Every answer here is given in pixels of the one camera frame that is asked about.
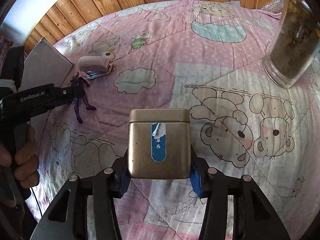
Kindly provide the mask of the person left hand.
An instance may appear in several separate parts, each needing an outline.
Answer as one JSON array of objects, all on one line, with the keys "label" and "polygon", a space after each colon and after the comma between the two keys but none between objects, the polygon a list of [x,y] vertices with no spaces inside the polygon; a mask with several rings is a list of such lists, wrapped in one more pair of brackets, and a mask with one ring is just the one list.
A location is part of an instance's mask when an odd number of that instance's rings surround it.
[{"label": "person left hand", "polygon": [[[40,181],[40,175],[37,171],[39,166],[39,159],[36,155],[37,149],[35,130],[28,124],[26,141],[15,154],[15,162],[18,167],[16,168],[14,175],[24,189],[37,186]],[[11,162],[12,157],[1,142],[1,166],[10,167]],[[1,199],[1,203],[8,207],[16,206],[16,202],[8,198]]]}]

